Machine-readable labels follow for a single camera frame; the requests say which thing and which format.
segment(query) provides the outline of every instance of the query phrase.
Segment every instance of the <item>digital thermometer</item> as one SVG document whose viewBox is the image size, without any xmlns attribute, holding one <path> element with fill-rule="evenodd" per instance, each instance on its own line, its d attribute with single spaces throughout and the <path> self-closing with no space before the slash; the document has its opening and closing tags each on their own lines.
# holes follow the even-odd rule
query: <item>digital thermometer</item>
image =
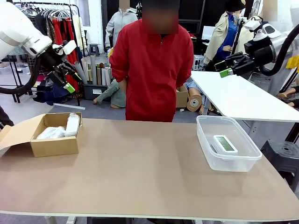
<svg viewBox="0 0 299 224">
<path fill-rule="evenodd" d="M 214 135 L 213 139 L 212 145 L 216 153 L 221 155 L 238 155 L 238 150 L 225 135 Z"/>
</svg>

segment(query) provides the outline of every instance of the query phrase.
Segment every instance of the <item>cardboard box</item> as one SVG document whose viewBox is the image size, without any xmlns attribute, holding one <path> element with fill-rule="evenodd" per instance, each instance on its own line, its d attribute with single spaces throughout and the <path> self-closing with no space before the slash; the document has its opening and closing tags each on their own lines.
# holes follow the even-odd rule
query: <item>cardboard box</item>
<svg viewBox="0 0 299 224">
<path fill-rule="evenodd" d="M 186 108 L 189 92 L 183 85 L 177 89 L 177 108 Z"/>
<path fill-rule="evenodd" d="M 37 140 L 37 136 L 47 127 L 63 126 L 66 128 L 70 113 L 42 114 L 23 121 L 13 127 L 5 126 L 0 132 L 0 150 L 21 143 L 30 142 L 35 157 L 66 155 L 79 153 L 80 130 L 82 129 L 82 113 L 80 126 L 76 137 Z"/>
</svg>

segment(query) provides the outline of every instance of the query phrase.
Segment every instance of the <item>mannequin hand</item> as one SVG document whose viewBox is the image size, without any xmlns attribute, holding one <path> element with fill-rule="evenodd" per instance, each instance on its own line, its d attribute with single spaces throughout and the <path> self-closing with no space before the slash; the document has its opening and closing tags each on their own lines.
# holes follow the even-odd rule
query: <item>mannequin hand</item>
<svg viewBox="0 0 299 224">
<path fill-rule="evenodd" d="M 223 51 L 232 52 L 233 51 L 233 47 L 231 47 L 231 46 L 224 46 L 223 47 Z"/>
</svg>

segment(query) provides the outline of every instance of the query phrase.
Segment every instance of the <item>bubble wrapped item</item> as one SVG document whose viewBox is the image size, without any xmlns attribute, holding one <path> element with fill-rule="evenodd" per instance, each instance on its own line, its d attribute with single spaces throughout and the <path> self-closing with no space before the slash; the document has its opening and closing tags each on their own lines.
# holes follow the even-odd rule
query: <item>bubble wrapped item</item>
<svg viewBox="0 0 299 224">
<path fill-rule="evenodd" d="M 75 113 L 71 113 L 67 119 L 66 130 L 64 133 L 65 137 L 77 136 L 79 125 L 80 117 Z"/>
<path fill-rule="evenodd" d="M 64 137 L 64 133 L 64 127 L 47 127 L 36 139 L 59 139 Z"/>
</svg>

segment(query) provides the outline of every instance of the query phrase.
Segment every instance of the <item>red jacket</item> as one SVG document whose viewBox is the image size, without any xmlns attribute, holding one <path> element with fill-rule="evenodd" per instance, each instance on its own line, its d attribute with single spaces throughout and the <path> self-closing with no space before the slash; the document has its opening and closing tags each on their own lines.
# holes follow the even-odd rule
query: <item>red jacket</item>
<svg viewBox="0 0 299 224">
<path fill-rule="evenodd" d="M 183 27 L 162 39 L 144 32 L 142 20 L 125 26 L 110 63 L 116 81 L 128 81 L 126 120 L 172 122 L 176 88 L 190 77 L 193 61 L 193 43 Z"/>
</svg>

